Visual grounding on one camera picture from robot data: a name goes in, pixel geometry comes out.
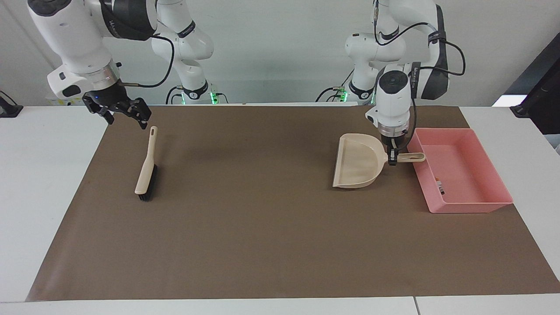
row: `green led light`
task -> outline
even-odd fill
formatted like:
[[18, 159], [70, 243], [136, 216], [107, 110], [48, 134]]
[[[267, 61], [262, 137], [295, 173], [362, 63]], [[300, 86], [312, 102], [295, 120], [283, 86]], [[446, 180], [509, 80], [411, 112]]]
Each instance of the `green led light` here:
[[218, 96], [214, 92], [210, 92], [210, 97], [212, 98], [212, 104], [216, 105], [220, 101], [218, 100]]

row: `white wall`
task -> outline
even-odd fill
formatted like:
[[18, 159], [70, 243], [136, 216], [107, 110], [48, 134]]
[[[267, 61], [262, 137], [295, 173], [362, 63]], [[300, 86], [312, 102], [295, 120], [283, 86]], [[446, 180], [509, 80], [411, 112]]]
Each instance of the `white wall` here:
[[[60, 60], [35, 30], [26, 1], [2, 2], [14, 18], [0, 13], [0, 88], [25, 104], [42, 104], [49, 64], [58, 66]], [[371, 2], [188, 0], [192, 16], [216, 45], [214, 56], [202, 62], [207, 77], [237, 103], [313, 101], [324, 88], [340, 84], [352, 69], [344, 42], [351, 33], [371, 31]], [[467, 74], [452, 78], [438, 104], [492, 105], [560, 30], [558, 0], [437, 2], [444, 10], [448, 39], [463, 48], [468, 63]], [[4, 24], [12, 29], [21, 25], [28, 43], [19, 42]], [[403, 61], [427, 56], [420, 33], [406, 38], [413, 49]], [[105, 42], [124, 64], [123, 80], [153, 83], [165, 73], [166, 63], [148, 42]], [[29, 43], [36, 43], [40, 52], [26, 52]], [[43, 60], [36, 55], [44, 55]], [[451, 68], [459, 70], [458, 54], [450, 49], [449, 55]], [[173, 73], [161, 88], [131, 88], [129, 94], [163, 103], [168, 89], [178, 83]]]

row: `dustpan handle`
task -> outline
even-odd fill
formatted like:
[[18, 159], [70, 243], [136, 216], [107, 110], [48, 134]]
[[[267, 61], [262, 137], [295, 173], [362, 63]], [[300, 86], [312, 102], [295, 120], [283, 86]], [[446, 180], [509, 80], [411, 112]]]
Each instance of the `dustpan handle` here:
[[426, 161], [424, 153], [401, 153], [397, 156], [399, 163], [415, 163]]

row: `black mount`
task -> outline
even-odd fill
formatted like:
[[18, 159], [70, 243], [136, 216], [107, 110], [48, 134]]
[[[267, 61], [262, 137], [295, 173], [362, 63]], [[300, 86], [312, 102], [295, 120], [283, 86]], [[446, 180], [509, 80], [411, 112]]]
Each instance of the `black mount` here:
[[512, 106], [510, 109], [517, 118], [531, 118], [529, 110], [524, 108], [522, 105]]
[[0, 97], [0, 108], [3, 109], [3, 113], [0, 113], [0, 118], [16, 118], [24, 107], [21, 105], [12, 105]]
[[404, 135], [397, 137], [397, 138], [390, 138], [384, 135], [381, 135], [381, 142], [387, 146], [387, 157], [389, 158], [389, 165], [396, 166], [399, 151], [393, 148], [393, 141], [395, 142], [397, 147], [400, 147], [404, 143]]

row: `black cable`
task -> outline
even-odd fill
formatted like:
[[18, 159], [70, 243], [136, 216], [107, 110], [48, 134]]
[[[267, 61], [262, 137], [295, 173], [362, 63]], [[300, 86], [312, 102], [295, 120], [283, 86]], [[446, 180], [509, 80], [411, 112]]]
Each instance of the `black cable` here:
[[[376, 8], [376, 10], [379, 9], [379, 0], [376, 0], [374, 2], [374, 6]], [[412, 28], [416, 27], [416, 26], [421, 26], [421, 25], [429, 25], [430, 23], [427, 22], [419, 22], [413, 25], [410, 25], [409, 27], [407, 27], [404, 31], [400, 32], [399, 34], [397, 34], [397, 36], [393, 37], [391, 40], [389, 40], [387, 43], [385, 44], [381, 44], [379, 42], [379, 39], [377, 39], [377, 20], [374, 21], [374, 38], [375, 38], [375, 42], [379, 45], [379, 46], [387, 46], [390, 43], [396, 41], [397, 38], [401, 37], [404, 33], [408, 32], [409, 30], [411, 30]]]
[[454, 76], [462, 76], [462, 75], [464, 75], [464, 74], [465, 74], [465, 70], [466, 70], [466, 59], [465, 59], [465, 54], [463, 53], [463, 51], [461, 50], [461, 48], [460, 48], [459, 46], [457, 46], [457, 45], [455, 45], [455, 44], [453, 44], [453, 43], [450, 43], [450, 42], [448, 42], [447, 40], [443, 40], [443, 42], [444, 42], [446, 45], [449, 45], [449, 46], [454, 47], [454, 48], [457, 49], [457, 51], [461, 54], [461, 59], [463, 60], [463, 70], [462, 70], [461, 72], [451, 72], [451, 71], [449, 71], [449, 70], [447, 70], [447, 69], [443, 69], [443, 68], [440, 68], [440, 67], [420, 67], [420, 68], [418, 68], [418, 69], [419, 69], [419, 70], [422, 70], [422, 69], [433, 69], [433, 70], [438, 70], [438, 71], [441, 71], [441, 72], [444, 72], [444, 73], [448, 73], [448, 74], [454, 75]]
[[4, 94], [10, 101], [12, 101], [15, 106], [17, 106], [16, 101], [14, 101], [13, 98], [11, 98], [8, 94], [6, 94], [4, 91], [0, 91], [0, 93]]
[[404, 149], [406, 149], [406, 147], [410, 144], [410, 142], [412, 141], [412, 137], [414, 136], [414, 131], [416, 131], [416, 121], [418, 118], [418, 114], [416, 111], [416, 102], [414, 101], [414, 98], [412, 98], [412, 108], [414, 110], [414, 122], [412, 124], [412, 132], [410, 133], [410, 137], [408, 137], [407, 143], [405, 143], [403, 146], [399, 147], [399, 148], [395, 148], [395, 151], [399, 152], [402, 151]]
[[144, 84], [140, 84], [140, 83], [121, 83], [122, 86], [145, 87], [145, 88], [150, 89], [152, 87], [158, 87], [158, 86], [162, 85], [165, 81], [167, 81], [167, 78], [169, 77], [169, 74], [171, 73], [171, 69], [173, 69], [173, 59], [175, 59], [175, 45], [173, 44], [173, 42], [169, 38], [161, 37], [161, 36], [158, 36], [157, 34], [152, 35], [150, 37], [165, 40], [169, 44], [171, 44], [171, 61], [169, 62], [169, 68], [167, 69], [167, 73], [165, 74], [165, 77], [157, 84], [144, 85]]
[[216, 93], [217, 96], [223, 96], [224, 98], [226, 98], [226, 103], [230, 103], [230, 101], [227, 100], [227, 96], [224, 93]]
[[340, 86], [344, 86], [346, 84], [346, 81], [348, 81], [348, 79], [350, 78], [350, 76], [354, 73], [354, 69], [352, 71], [350, 71], [350, 74], [346, 77], [346, 80], [344, 80], [344, 82], [342, 82], [342, 84]]
[[321, 92], [321, 94], [319, 94], [319, 96], [317, 97], [315, 102], [317, 103], [321, 99], [321, 97], [323, 97], [323, 95], [325, 95], [325, 93], [327, 93], [328, 91], [334, 91], [334, 90], [336, 90], [334, 87], [330, 87], [328, 89], [325, 89], [323, 92]]
[[175, 90], [178, 90], [176, 86], [174, 86], [173, 88], [171, 88], [171, 90], [169, 90], [169, 92], [167, 93], [167, 97], [165, 98], [165, 105], [169, 104], [169, 98], [171, 97], [171, 93], [173, 93], [173, 91]]
[[337, 97], [339, 97], [338, 94], [331, 95], [331, 96], [329, 96], [329, 98], [326, 99], [326, 101], [329, 101], [331, 98], [332, 98], [333, 101], [334, 101], [334, 99], [337, 98]]
[[165, 40], [169, 44], [171, 44], [171, 61], [169, 62], [169, 68], [167, 69], [167, 73], [165, 74], [165, 77], [159, 83], [154, 84], [154, 85], [138, 84], [138, 87], [146, 87], [146, 88], [149, 88], [149, 89], [152, 88], [152, 87], [158, 87], [158, 86], [162, 85], [167, 80], [167, 78], [169, 77], [169, 73], [171, 73], [171, 69], [173, 69], [173, 59], [175, 59], [175, 45], [173, 44], [173, 42], [169, 38], [165, 38], [165, 37], [161, 37], [161, 36], [157, 36], [157, 35], [152, 35], [151, 38], [157, 38], [157, 39]]
[[175, 94], [175, 95], [173, 95], [173, 96], [171, 97], [171, 103], [172, 103], [172, 104], [173, 104], [173, 98], [175, 98], [175, 97], [177, 97], [177, 96], [179, 96], [179, 97], [181, 97], [181, 98], [183, 97], [182, 94]]

